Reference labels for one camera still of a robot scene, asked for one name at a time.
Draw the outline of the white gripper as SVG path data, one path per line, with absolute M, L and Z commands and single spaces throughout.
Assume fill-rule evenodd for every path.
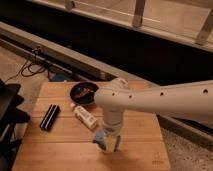
M 119 124 L 115 124 L 115 125 L 110 125 L 110 124 L 103 122 L 102 129 L 106 136 L 116 137 L 116 143 L 115 143 L 115 147 L 114 147 L 114 152 L 116 152 L 120 145 L 120 140 L 121 140 L 120 132 L 122 129 L 122 124 L 119 123 Z

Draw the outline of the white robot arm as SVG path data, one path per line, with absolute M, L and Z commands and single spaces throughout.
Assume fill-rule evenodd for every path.
M 93 142 L 109 153 L 119 148 L 126 110 L 213 123 L 212 80 L 130 89 L 125 79 L 116 78 L 95 92 L 94 101 L 102 109 L 102 125 Z

